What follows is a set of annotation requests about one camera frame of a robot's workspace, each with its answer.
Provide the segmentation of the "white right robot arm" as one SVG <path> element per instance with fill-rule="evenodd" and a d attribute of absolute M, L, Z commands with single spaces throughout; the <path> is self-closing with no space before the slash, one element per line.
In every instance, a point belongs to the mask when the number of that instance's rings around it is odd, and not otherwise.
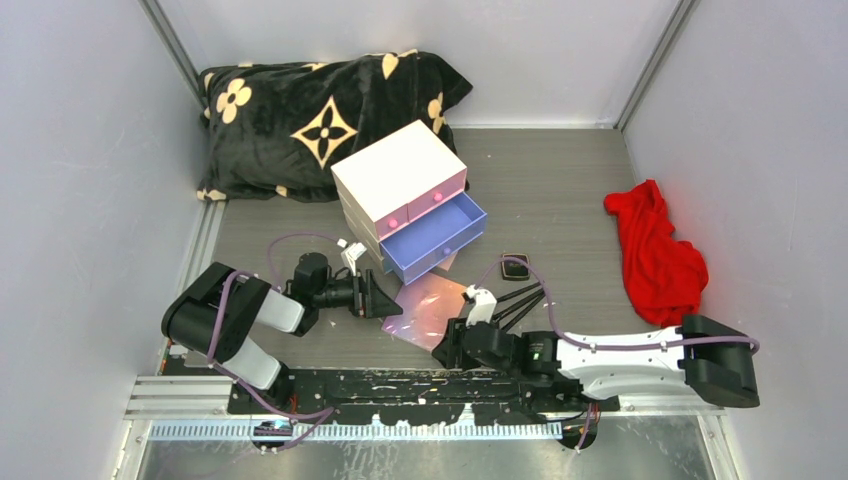
<path fill-rule="evenodd" d="M 567 410 L 620 395 L 696 394 L 723 408 L 756 408 L 759 344 L 702 315 L 642 334 L 509 333 L 491 322 L 449 321 L 432 356 L 447 369 L 487 367 L 535 390 L 555 389 Z"/>

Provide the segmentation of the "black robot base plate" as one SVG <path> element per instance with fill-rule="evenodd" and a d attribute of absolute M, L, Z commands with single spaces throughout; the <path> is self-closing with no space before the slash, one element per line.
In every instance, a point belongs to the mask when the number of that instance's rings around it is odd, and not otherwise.
<path fill-rule="evenodd" d="M 300 414 L 333 407 L 329 421 L 394 426 L 451 425 L 469 408 L 476 426 L 541 424 L 577 415 L 591 403 L 579 385 L 522 384 L 491 370 L 295 369 L 286 408 Z"/>

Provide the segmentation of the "holographic eyeshadow palette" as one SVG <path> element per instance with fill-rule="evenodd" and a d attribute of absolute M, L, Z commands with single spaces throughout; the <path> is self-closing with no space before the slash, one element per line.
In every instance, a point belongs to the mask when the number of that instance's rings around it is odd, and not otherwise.
<path fill-rule="evenodd" d="M 466 286 L 432 273 L 403 285 L 395 302 L 400 315 L 388 316 L 382 331 L 427 352 L 444 339 L 448 320 L 456 318 L 465 305 Z"/>

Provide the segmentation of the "black square compact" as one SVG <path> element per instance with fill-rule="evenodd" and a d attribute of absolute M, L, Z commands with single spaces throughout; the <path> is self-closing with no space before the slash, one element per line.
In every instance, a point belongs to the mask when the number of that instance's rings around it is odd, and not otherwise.
<path fill-rule="evenodd" d="M 526 281 L 531 277 L 528 265 L 529 257 L 521 253 L 501 255 L 501 278 L 505 281 Z"/>

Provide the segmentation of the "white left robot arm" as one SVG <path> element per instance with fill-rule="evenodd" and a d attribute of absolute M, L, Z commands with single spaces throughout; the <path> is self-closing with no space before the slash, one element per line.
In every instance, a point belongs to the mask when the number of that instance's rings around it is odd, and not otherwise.
<path fill-rule="evenodd" d="M 269 413 L 285 409 L 293 381 L 289 368 L 250 337 L 256 324 L 302 337 L 324 309 L 346 308 L 355 317 L 399 315 L 402 307 L 376 282 L 372 270 L 345 266 L 333 273 L 327 257 L 302 255 L 283 289 L 219 262 L 211 264 L 166 310 L 161 330 L 170 341 L 206 356 L 253 388 Z"/>

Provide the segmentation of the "white pink drawer organizer box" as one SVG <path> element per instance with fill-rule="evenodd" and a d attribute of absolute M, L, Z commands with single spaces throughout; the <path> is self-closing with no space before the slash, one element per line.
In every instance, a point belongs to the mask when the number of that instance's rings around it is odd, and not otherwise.
<path fill-rule="evenodd" d="M 385 272 L 383 240 L 468 194 L 467 166 L 422 121 L 352 154 L 331 172 L 347 225 Z"/>

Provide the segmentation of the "blue drawer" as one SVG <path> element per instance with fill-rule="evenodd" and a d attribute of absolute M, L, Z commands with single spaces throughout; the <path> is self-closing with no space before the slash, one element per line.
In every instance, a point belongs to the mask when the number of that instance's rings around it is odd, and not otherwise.
<path fill-rule="evenodd" d="M 487 213 L 460 193 L 383 240 L 384 267 L 409 285 L 481 236 L 486 224 Z"/>

